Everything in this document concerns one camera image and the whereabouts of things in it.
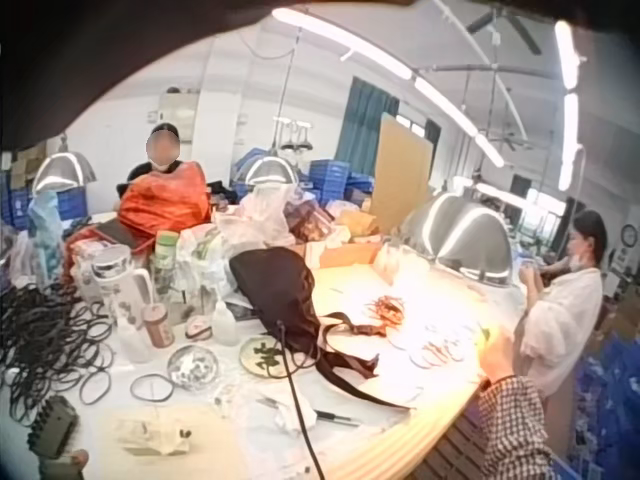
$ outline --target jug handle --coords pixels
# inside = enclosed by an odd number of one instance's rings
[[[154,303],[153,300],[153,285],[151,284],[151,277],[149,276],[149,272],[147,272],[144,268],[136,268],[133,271],[133,275],[136,277],[142,277],[145,285],[147,286],[147,293],[149,297],[149,304]]]

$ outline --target green lid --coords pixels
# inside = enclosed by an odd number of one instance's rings
[[[163,245],[165,247],[175,247],[178,243],[180,234],[172,232],[170,230],[159,230],[156,233],[156,245]]]

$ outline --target black bag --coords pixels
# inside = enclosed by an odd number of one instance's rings
[[[311,299],[315,281],[300,255],[283,247],[249,250],[233,257],[229,267],[238,282],[238,288],[253,305],[267,332],[279,340],[284,329],[284,348],[317,358],[318,372],[341,390],[380,405],[400,407],[358,390],[333,371],[335,367],[350,368],[364,378],[371,378],[378,358],[365,361],[342,353],[326,352],[318,347],[317,339],[322,325]],[[381,327],[353,325],[344,313],[328,316],[339,319],[355,334],[385,335]],[[335,326],[324,329],[325,339]]]

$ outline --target checkered sleeve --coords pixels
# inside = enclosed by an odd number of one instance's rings
[[[494,384],[480,397],[480,416],[488,438],[484,478],[553,478],[542,403],[529,379],[514,376]]]

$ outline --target black shirt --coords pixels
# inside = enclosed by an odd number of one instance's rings
[[[176,160],[171,165],[169,165],[169,168],[167,168],[164,172],[160,172],[160,170],[157,171],[160,173],[172,173],[175,172],[181,164],[182,162],[180,160]],[[150,162],[141,163],[140,165],[135,167],[133,170],[131,170],[131,172],[129,172],[129,175],[127,176],[127,183],[119,183],[118,185],[116,185],[118,196],[122,198],[124,193],[127,191],[127,188],[129,188],[129,184],[131,182],[133,182],[136,178],[141,177],[142,175],[151,173],[152,171],[153,167],[151,166]]]

